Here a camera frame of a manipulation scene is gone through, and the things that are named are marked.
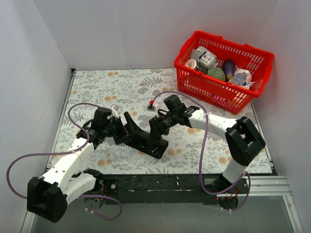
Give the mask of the black zippered tool case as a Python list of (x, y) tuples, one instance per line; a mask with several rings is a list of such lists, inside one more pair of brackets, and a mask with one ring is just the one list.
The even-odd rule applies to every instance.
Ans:
[(156, 159), (162, 158), (169, 145), (167, 140), (161, 139), (158, 142), (149, 143), (149, 132), (142, 130), (140, 127), (130, 128), (128, 124), (125, 125), (125, 128), (130, 136), (130, 140), (124, 143), (125, 145), (148, 154)]

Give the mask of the silver thinning scissors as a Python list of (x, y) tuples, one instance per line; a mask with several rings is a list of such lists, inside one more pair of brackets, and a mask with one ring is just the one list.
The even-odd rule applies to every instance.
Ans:
[(154, 158), (158, 158), (159, 157), (159, 154), (158, 154), (158, 152), (156, 150), (157, 150), (157, 148), (154, 148), (154, 147), (149, 147), (148, 148), (148, 151), (150, 152), (150, 155), (153, 156)]

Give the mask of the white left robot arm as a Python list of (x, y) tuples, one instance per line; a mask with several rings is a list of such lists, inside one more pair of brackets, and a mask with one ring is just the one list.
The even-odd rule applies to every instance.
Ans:
[(67, 207), (79, 197), (107, 200), (101, 172), (87, 169), (76, 178), (75, 171), (107, 137), (116, 144), (130, 141), (129, 130), (125, 128), (118, 114), (118, 107), (98, 107), (93, 119), (80, 127), (76, 138), (65, 155), (40, 177), (33, 177), (27, 185), (27, 210), (50, 222), (58, 222)]

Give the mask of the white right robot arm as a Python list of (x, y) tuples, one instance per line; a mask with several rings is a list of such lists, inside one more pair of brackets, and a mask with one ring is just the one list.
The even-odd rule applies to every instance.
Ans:
[(175, 125), (200, 129), (205, 134), (212, 133), (226, 140), (231, 160), (215, 181), (218, 193), (231, 193), (239, 180), (247, 173), (246, 168), (265, 148), (266, 142), (254, 123), (248, 117), (231, 119), (207, 113), (199, 103), (186, 107), (177, 92), (165, 98), (165, 114), (158, 113), (149, 121), (149, 145), (155, 145), (169, 129)]

